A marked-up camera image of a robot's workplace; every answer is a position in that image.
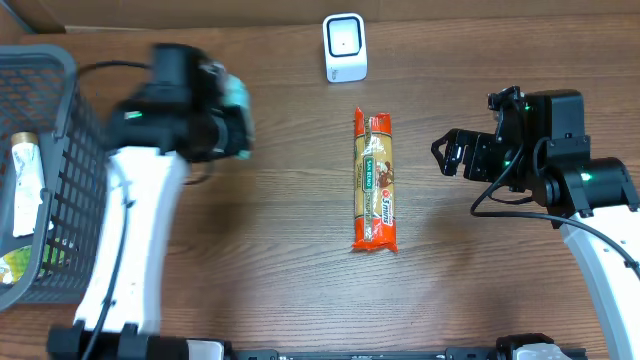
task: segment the green light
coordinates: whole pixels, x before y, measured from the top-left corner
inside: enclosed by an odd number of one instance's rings
[[[129,111],[129,112],[124,113],[124,118],[126,120],[139,118],[141,116],[142,116],[142,112],[140,112],[140,111]]]

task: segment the orange and yellow package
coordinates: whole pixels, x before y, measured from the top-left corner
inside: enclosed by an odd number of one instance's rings
[[[398,252],[394,217],[391,115],[355,114],[355,249]]]

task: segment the brand logo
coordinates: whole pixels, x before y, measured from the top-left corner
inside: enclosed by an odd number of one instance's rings
[[[391,205],[393,205],[393,202],[390,198],[382,198],[382,223],[389,226],[393,225],[393,210]]]
[[[373,191],[374,175],[376,167],[373,156],[365,156],[364,158],[364,177],[362,178],[362,190],[365,192]]]

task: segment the brown bottle cap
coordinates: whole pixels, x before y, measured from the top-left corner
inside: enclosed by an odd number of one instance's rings
[[[30,132],[21,132],[11,135],[11,146],[22,143],[31,143],[38,145],[38,136]]]

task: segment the pasta package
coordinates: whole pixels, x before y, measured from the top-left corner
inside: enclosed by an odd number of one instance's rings
[[[391,115],[355,113],[355,249],[398,252],[394,217]]]

